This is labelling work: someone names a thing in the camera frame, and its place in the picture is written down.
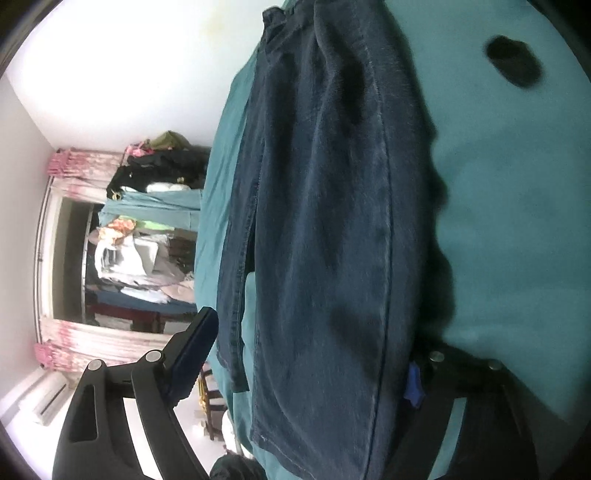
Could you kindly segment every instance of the dark spot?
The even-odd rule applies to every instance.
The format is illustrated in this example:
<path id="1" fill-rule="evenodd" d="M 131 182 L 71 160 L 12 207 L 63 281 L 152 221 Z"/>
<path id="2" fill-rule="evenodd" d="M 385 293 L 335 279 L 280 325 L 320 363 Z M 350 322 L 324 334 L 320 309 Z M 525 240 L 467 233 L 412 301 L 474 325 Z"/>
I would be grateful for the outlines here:
<path id="1" fill-rule="evenodd" d="M 527 43 L 498 35 L 489 40 L 486 56 L 503 77 L 520 88 L 534 86 L 542 77 L 542 67 Z"/>

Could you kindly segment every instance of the teal cloth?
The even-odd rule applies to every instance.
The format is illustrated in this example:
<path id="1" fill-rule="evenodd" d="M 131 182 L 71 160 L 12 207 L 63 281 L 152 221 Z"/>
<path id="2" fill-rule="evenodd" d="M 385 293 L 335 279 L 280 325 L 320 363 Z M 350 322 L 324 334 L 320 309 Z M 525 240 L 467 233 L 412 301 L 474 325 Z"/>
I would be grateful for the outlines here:
<path id="1" fill-rule="evenodd" d="M 105 226 L 119 215 L 162 223 L 196 232 L 199 228 L 203 191 L 123 192 L 121 200 L 107 200 L 99 212 L 99 224 Z"/>
<path id="2" fill-rule="evenodd" d="M 433 164 L 447 190 L 436 234 L 450 264 L 454 306 L 422 318 L 420 329 L 498 358 L 517 376 L 546 477 L 591 417 L 591 85 L 558 32 L 526 2 L 386 5 L 410 48 L 436 131 Z M 544 68 L 537 86 L 521 90 L 487 61 L 483 46 L 495 35 L 530 45 Z M 197 241 L 199 306 L 216 307 L 253 75 L 251 58 L 232 83 L 212 148 Z M 242 320 L 251 386 L 254 277 L 247 278 Z M 240 441 L 269 480 L 292 480 L 248 442 L 250 393 L 232 394 L 215 351 L 209 361 Z"/>

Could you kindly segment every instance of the denim jeans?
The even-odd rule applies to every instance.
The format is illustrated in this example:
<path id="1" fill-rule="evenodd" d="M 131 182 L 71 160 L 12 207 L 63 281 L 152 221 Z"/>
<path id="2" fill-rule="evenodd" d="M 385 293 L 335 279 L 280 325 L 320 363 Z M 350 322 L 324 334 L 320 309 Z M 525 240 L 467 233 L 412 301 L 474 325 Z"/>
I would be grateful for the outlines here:
<path id="1" fill-rule="evenodd" d="M 304 479 L 381 476 L 413 341 L 427 128 L 388 22 L 379 0 L 267 10 L 236 165 L 217 355 L 252 390 L 251 440 Z"/>

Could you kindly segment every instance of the pink curtain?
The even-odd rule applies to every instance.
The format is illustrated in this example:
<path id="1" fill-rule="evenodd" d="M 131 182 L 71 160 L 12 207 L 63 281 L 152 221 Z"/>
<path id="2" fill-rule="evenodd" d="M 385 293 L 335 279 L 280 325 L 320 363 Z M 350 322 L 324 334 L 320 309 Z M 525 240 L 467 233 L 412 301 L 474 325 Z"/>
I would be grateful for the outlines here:
<path id="1" fill-rule="evenodd" d="M 58 150 L 47 167 L 47 173 L 54 177 L 51 188 L 73 200 L 104 203 L 107 185 L 122 159 L 119 153 Z"/>
<path id="2" fill-rule="evenodd" d="M 162 350 L 171 335 L 129 332 L 41 317 L 41 343 L 37 361 L 50 370 L 83 372 L 100 358 L 107 365 L 136 362 L 150 350 Z"/>

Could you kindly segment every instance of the metal screw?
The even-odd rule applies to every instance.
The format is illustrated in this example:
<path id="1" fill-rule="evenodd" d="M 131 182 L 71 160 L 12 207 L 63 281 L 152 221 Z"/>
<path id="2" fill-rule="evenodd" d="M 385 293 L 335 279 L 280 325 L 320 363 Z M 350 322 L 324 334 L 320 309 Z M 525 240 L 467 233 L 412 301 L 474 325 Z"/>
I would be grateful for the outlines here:
<path id="1" fill-rule="evenodd" d="M 159 350 L 152 350 L 146 353 L 146 360 L 148 362 L 157 362 L 162 358 L 162 353 Z"/>
<path id="2" fill-rule="evenodd" d="M 440 364 L 445 360 L 445 355 L 443 355 L 441 352 L 438 352 L 437 350 L 434 350 L 431 352 L 431 354 L 429 354 L 429 359 L 431 362 Z"/>
<path id="3" fill-rule="evenodd" d="M 90 363 L 88 364 L 88 370 L 98 370 L 100 367 L 103 366 L 103 362 L 101 362 L 100 360 L 91 360 Z"/>
<path id="4" fill-rule="evenodd" d="M 499 362 L 498 360 L 490 360 L 488 362 L 488 368 L 490 368 L 491 370 L 496 372 L 496 371 L 503 368 L 503 364 L 501 362 Z"/>

